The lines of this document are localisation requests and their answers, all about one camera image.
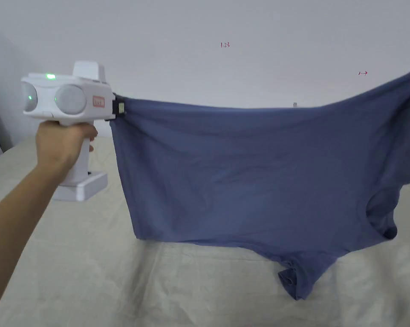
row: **finger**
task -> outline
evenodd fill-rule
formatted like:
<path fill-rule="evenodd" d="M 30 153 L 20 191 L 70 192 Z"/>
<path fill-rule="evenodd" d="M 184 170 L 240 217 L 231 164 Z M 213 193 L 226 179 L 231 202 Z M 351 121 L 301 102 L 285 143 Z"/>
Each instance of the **finger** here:
<path fill-rule="evenodd" d="M 83 139 L 95 138 L 97 136 L 97 129 L 91 124 L 80 123 L 74 125 L 74 127 L 79 129 Z"/>

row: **red label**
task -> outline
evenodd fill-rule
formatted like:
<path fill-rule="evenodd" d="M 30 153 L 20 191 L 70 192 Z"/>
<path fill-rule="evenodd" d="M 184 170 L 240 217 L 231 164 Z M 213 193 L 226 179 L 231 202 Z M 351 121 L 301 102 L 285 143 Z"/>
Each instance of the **red label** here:
<path fill-rule="evenodd" d="M 93 96 L 93 107 L 105 108 L 105 98 L 102 96 Z"/>

